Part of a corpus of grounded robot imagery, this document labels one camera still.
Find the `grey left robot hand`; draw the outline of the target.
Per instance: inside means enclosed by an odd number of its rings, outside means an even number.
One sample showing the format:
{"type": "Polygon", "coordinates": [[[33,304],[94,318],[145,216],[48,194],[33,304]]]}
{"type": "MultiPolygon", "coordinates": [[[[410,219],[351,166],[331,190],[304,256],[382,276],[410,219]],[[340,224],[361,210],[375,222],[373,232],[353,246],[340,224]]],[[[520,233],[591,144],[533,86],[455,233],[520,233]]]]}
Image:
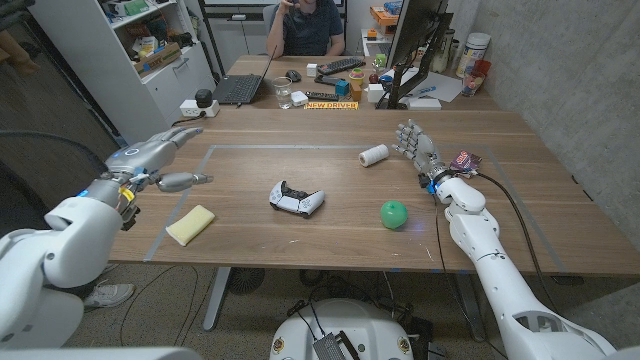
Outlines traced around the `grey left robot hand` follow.
{"type": "Polygon", "coordinates": [[[210,183],[213,181],[212,175],[185,172],[161,174],[161,170],[173,162],[177,151],[202,131],[202,127],[177,127],[157,133],[144,142],[113,153],[105,165],[125,183],[141,188],[156,184],[162,192],[180,192],[193,185],[210,183]]]}

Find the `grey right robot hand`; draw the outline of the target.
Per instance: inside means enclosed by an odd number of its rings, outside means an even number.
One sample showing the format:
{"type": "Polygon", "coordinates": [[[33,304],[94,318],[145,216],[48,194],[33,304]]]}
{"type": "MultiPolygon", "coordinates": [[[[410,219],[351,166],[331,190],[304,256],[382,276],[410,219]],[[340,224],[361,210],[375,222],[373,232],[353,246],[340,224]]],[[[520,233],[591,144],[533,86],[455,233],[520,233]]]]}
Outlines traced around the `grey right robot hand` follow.
{"type": "Polygon", "coordinates": [[[399,124],[395,131],[398,145],[392,148],[414,163],[420,175],[432,184],[441,184],[452,177],[452,171],[444,164],[432,139],[411,119],[399,124]]]}

